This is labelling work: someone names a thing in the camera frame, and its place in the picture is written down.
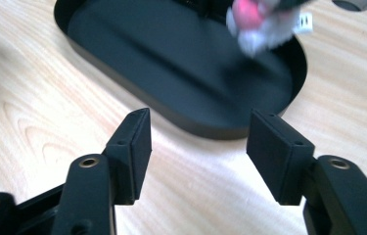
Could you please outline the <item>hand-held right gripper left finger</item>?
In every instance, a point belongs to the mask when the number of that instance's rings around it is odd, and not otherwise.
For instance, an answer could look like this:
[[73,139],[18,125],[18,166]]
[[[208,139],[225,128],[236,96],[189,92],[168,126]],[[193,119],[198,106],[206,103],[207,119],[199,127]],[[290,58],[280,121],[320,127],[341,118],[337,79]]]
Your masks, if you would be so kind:
[[129,113],[106,144],[114,183],[114,204],[133,205],[140,198],[152,152],[148,108]]

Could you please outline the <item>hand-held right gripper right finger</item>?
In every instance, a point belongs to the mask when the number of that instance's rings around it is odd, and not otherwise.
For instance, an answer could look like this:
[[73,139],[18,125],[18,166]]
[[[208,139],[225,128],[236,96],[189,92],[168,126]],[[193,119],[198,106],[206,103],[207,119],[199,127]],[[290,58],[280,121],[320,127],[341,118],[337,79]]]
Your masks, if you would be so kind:
[[298,206],[304,170],[315,146],[277,115],[252,110],[247,154],[282,206]]

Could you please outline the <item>black oval stand base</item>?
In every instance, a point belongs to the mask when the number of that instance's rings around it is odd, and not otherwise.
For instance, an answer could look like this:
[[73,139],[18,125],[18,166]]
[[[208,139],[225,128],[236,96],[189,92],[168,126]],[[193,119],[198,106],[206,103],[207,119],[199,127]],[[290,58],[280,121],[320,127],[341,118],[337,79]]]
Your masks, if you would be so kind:
[[233,0],[57,0],[71,48],[179,128],[247,136],[250,112],[281,115],[307,75],[298,40],[246,57],[225,25]]

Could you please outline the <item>dark grey round object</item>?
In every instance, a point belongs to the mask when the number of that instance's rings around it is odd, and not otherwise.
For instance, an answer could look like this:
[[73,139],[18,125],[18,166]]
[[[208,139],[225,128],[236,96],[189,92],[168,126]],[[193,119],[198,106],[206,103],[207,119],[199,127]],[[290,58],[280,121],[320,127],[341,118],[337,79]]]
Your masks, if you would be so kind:
[[367,0],[332,0],[339,8],[350,12],[367,11]]

